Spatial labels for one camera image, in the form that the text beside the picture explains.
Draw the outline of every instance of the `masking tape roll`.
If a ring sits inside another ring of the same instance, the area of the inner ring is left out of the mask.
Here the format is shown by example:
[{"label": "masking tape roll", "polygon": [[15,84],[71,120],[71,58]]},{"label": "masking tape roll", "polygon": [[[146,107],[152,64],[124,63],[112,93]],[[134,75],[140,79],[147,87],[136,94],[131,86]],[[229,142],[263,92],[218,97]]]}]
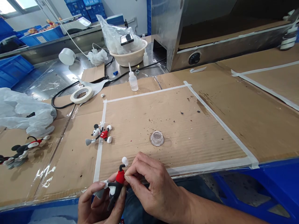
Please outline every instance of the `masking tape roll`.
[{"label": "masking tape roll", "polygon": [[[84,96],[79,98],[80,94],[83,92],[87,92],[87,93]],[[85,103],[86,101],[88,101],[92,96],[93,96],[92,88],[89,86],[85,86],[81,89],[78,89],[71,95],[71,101],[76,104],[81,104],[81,103]]]}]

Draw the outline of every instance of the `glue bottle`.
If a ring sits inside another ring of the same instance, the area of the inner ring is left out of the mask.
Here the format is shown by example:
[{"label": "glue bottle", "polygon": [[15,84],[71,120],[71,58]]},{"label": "glue bottle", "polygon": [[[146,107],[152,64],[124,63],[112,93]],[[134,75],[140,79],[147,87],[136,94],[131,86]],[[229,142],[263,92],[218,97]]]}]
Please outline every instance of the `glue bottle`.
[{"label": "glue bottle", "polygon": [[129,63],[129,68],[130,68],[129,82],[130,82],[130,85],[131,85],[131,89],[132,89],[132,91],[137,91],[138,90],[137,77],[134,75],[134,72],[132,72],[130,63]]},{"label": "glue bottle", "polygon": [[147,53],[144,52],[143,54],[143,65],[148,66],[149,65],[149,57],[147,56]]}]

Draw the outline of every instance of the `hand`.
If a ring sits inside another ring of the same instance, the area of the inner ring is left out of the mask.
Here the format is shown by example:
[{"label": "hand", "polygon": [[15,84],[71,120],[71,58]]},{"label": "hand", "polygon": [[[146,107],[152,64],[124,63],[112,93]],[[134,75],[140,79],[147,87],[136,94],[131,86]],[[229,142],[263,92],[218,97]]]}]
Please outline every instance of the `hand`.
[{"label": "hand", "polygon": [[[136,178],[140,175],[149,182],[148,189]],[[166,223],[187,223],[186,190],[174,183],[161,162],[139,152],[126,171],[125,179],[147,213]]]},{"label": "hand", "polygon": [[[114,182],[117,173],[108,178]],[[91,203],[93,193],[100,191],[105,187],[104,182],[94,182],[81,195],[78,203],[78,224],[119,224],[122,213],[125,208],[126,187],[124,186],[115,203],[112,211],[107,211],[109,205],[109,188],[107,188],[101,199],[94,197]]]}]

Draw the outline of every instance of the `mouse ear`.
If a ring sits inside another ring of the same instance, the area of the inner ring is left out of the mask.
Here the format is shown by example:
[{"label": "mouse ear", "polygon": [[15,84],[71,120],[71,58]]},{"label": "mouse ear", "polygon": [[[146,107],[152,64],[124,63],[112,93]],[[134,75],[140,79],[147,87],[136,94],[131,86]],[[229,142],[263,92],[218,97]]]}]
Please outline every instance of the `mouse ear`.
[{"label": "mouse ear", "polygon": [[12,151],[16,151],[19,147],[21,147],[20,145],[15,145],[12,147]]}]

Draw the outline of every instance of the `plastic bag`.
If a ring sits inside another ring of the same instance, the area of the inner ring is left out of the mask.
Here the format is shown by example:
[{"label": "plastic bag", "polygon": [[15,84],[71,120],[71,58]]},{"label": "plastic bag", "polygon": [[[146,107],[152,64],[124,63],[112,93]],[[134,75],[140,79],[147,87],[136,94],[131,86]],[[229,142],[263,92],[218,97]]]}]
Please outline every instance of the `plastic bag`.
[{"label": "plastic bag", "polygon": [[[134,34],[131,27],[126,28],[109,25],[101,15],[97,15],[97,19],[99,20],[102,27],[106,46],[111,53],[129,54],[145,47],[145,43],[139,36]],[[129,33],[132,34],[134,41],[121,46],[121,36],[127,35]]]},{"label": "plastic bag", "polygon": [[107,52],[104,49],[102,49],[97,54],[95,54],[93,52],[89,52],[88,58],[89,58],[90,62],[92,64],[94,64],[95,66],[99,66],[99,65],[103,64],[106,60],[108,60]]},{"label": "plastic bag", "polygon": [[48,126],[56,116],[56,109],[51,104],[9,88],[0,88],[0,126],[26,129],[27,134],[42,138],[54,130],[54,126]]}]

